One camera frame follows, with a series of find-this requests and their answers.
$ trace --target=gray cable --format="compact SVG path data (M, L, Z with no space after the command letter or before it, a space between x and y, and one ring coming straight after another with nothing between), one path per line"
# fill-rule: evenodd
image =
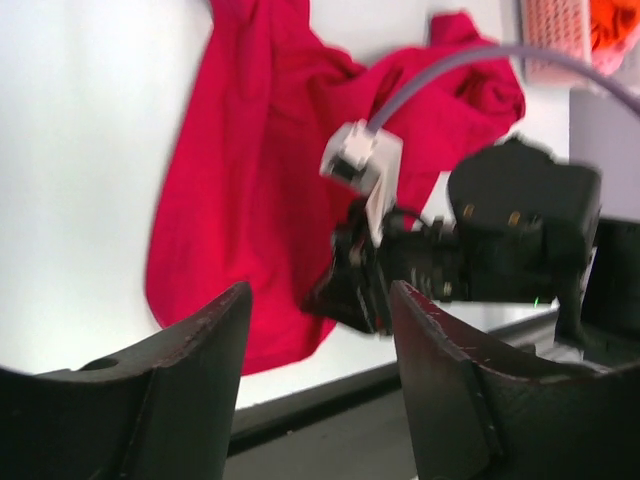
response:
M611 95L633 111L636 116L640 117L640 100L634 97L621 83L612 78L605 77L583 61L576 60L564 53L529 45L497 45L464 50L425 68L413 77L409 83L398 90L398 92L376 112L368 122L367 129L374 133L380 130L389 118L400 110L411 97L440 75L470 63L510 56L546 60L578 73L609 91Z

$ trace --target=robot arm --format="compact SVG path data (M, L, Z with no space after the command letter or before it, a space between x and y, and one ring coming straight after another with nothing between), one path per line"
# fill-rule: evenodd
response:
M600 231L635 228L600 219L598 170L557 163L548 152L513 137L464 160L451 173L448 196L455 222L428 223L395 204L401 141L381 130L386 120L440 74L506 55L538 57L581 73L640 116L638 100L615 81L562 54L532 47L483 47L425 70L368 124L345 127L327 148L321 173L347 183L362 198L334 232L333 263L309 293L308 311L361 332L391 335L389 289L402 280L444 302L550 304L557 299L560 340L580 348L620 347L589 334L581 322L584 282ZM378 146L380 138L386 149ZM405 228L407 217L417 221L417 230ZM608 291L598 257L618 258L619 243L609 241L606 253L597 250L598 275L590 277L585 305Z

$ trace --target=hole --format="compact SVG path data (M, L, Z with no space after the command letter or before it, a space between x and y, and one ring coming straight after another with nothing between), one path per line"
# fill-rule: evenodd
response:
M87 363L80 369L80 371L105 370L107 368L115 367L116 365L118 365L118 360L115 358L99 358L93 362Z

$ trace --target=red cloth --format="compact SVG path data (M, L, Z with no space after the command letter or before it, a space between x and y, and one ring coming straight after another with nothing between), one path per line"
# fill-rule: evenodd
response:
M369 118L430 63L484 45L464 13L432 21L432 46L371 69L309 28L308 0L212 0L206 48L158 205L146 293L172 325L238 280L255 303L244 374L302 360L334 323L297 305L330 262L351 195L318 175L329 137ZM405 141L399 203L422 209L441 171L524 114L507 61L461 68L387 125Z

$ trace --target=dark floor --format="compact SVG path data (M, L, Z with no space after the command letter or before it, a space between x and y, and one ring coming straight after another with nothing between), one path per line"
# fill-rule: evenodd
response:
M416 476L402 392L227 460L224 480L410 480Z

